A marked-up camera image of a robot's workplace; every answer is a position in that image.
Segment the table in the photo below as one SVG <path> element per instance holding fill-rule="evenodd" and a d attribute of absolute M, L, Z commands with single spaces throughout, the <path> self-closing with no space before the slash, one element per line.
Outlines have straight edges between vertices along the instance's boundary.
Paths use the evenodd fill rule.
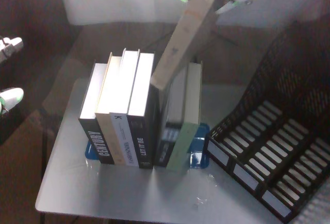
<path fill-rule="evenodd" d="M 78 113 L 88 80 L 72 90 L 36 200 L 41 212 L 166 223 L 281 223 L 213 161 L 206 169 L 101 165 L 85 158 Z M 245 87 L 203 85 L 202 122 L 213 127 Z"/>

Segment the black book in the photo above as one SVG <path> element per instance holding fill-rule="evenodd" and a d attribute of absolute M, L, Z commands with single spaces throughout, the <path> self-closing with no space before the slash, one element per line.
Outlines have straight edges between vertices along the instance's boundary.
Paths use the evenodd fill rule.
<path fill-rule="evenodd" d="M 158 91 L 150 85 L 154 54 L 141 53 L 127 113 L 139 167 L 151 169 L 154 165 L 158 134 Z"/>
<path fill-rule="evenodd" d="M 79 115 L 79 122 L 90 140 L 98 159 L 103 164 L 114 164 L 110 150 L 95 118 L 95 109 L 101 91 L 106 64 L 95 63 Z"/>
<path fill-rule="evenodd" d="M 163 102 L 161 130 L 155 165 L 166 167 L 184 122 L 185 93 L 188 68 L 183 68 L 173 79 Z"/>

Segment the book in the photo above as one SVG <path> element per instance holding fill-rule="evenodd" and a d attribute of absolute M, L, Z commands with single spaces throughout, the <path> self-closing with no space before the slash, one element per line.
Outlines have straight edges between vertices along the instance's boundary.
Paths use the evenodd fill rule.
<path fill-rule="evenodd" d="M 140 54 L 127 114 L 139 167 L 145 169 L 154 165 L 158 134 L 158 91 L 150 85 L 153 64 L 154 54 Z"/>
<path fill-rule="evenodd" d="M 100 162 L 103 164 L 114 164 L 110 150 L 105 142 L 94 113 L 106 69 L 106 64 L 94 64 L 78 120 L 96 151 Z"/>
<path fill-rule="evenodd" d="M 187 151 L 200 126 L 202 65 L 188 64 L 184 123 L 173 148 L 167 169 L 179 170 L 187 158 Z"/>
<path fill-rule="evenodd" d="M 174 78 L 162 108 L 162 120 L 155 164 L 166 167 L 184 122 L 188 67 Z"/>
<path fill-rule="evenodd" d="M 129 166 L 139 166 L 127 120 L 139 55 L 139 51 L 124 50 L 117 74 L 106 75 L 109 87 L 102 89 L 96 113 L 102 131 L 109 133 L 106 141 L 119 144 Z"/>
<path fill-rule="evenodd" d="M 98 101 L 95 110 L 97 122 L 109 147 L 115 165 L 126 165 L 108 110 L 108 106 L 113 104 L 114 101 L 113 95 L 117 87 L 121 60 L 121 57 L 113 56 L 112 53 L 110 54 L 102 82 L 102 88 L 99 95 L 97 95 Z"/>
<path fill-rule="evenodd" d="M 152 75 L 151 83 L 164 91 L 174 76 L 207 41 L 217 20 L 213 10 L 215 0 L 190 0 L 175 27 L 174 33 Z"/>

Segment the green book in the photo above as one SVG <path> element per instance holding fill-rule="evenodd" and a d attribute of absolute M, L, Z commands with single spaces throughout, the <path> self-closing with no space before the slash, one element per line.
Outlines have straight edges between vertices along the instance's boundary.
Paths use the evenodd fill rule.
<path fill-rule="evenodd" d="M 187 151 L 200 126 L 202 65 L 189 63 L 184 108 L 184 122 L 173 148 L 167 168 L 180 170 L 187 159 Z"/>

